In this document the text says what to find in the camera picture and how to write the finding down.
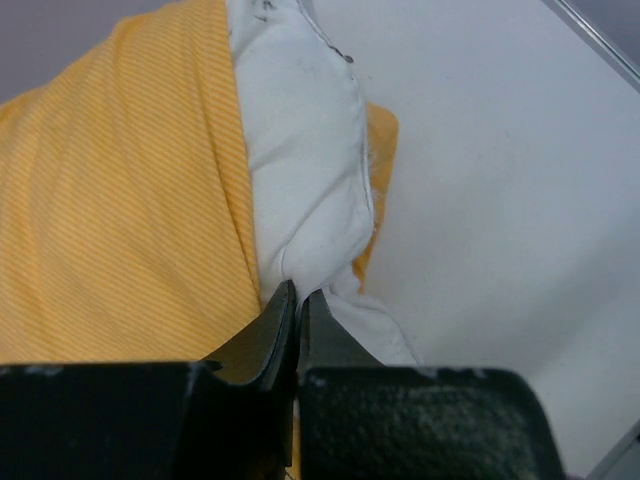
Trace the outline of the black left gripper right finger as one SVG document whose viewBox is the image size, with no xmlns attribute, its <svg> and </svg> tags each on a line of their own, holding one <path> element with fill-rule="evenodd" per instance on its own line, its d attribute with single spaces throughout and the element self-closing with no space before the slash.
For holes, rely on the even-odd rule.
<svg viewBox="0 0 640 480">
<path fill-rule="evenodd" d="M 562 479 L 544 410 L 519 375 L 492 368 L 385 366 L 332 315 L 301 311 L 304 479 Z"/>
</svg>

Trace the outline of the yellow printed pillowcase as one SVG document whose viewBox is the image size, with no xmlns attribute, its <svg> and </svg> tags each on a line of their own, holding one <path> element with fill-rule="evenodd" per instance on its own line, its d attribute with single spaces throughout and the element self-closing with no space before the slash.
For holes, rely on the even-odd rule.
<svg viewBox="0 0 640 480">
<path fill-rule="evenodd" d="M 200 360 L 264 310 L 227 5 L 122 20 L 1 108 L 1 369 Z M 368 103 L 373 240 L 398 140 Z"/>
</svg>

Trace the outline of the aluminium table edge rail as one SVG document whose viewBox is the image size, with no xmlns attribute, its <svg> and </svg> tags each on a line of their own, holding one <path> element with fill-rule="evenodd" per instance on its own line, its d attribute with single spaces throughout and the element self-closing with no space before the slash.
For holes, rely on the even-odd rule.
<svg viewBox="0 0 640 480">
<path fill-rule="evenodd" d="M 639 2 L 562 1 L 542 3 L 639 91 Z"/>
</svg>

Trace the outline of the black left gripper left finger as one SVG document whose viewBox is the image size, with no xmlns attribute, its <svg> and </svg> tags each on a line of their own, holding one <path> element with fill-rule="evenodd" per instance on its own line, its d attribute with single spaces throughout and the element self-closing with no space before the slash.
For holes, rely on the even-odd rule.
<svg viewBox="0 0 640 480">
<path fill-rule="evenodd" d="M 292 461 L 296 292 L 196 361 L 1 369 L 5 479 L 281 479 Z"/>
</svg>

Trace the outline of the aluminium front frame rail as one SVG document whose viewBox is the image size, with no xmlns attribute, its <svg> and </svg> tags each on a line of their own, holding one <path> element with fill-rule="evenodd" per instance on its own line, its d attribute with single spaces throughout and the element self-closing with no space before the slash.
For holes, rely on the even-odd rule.
<svg viewBox="0 0 640 480">
<path fill-rule="evenodd" d="M 640 479 L 640 421 L 589 472 L 586 480 Z"/>
</svg>

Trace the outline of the white pillow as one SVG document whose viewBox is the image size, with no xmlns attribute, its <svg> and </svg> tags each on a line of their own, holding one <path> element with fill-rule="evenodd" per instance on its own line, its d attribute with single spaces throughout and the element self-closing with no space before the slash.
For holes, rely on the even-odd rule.
<svg viewBox="0 0 640 480">
<path fill-rule="evenodd" d="M 304 1 L 231 1 L 231 57 L 251 178 L 260 297 L 285 280 L 321 291 L 377 360 L 414 356 L 398 324 L 363 295 L 355 260 L 374 237 L 366 104 L 347 58 Z"/>
</svg>

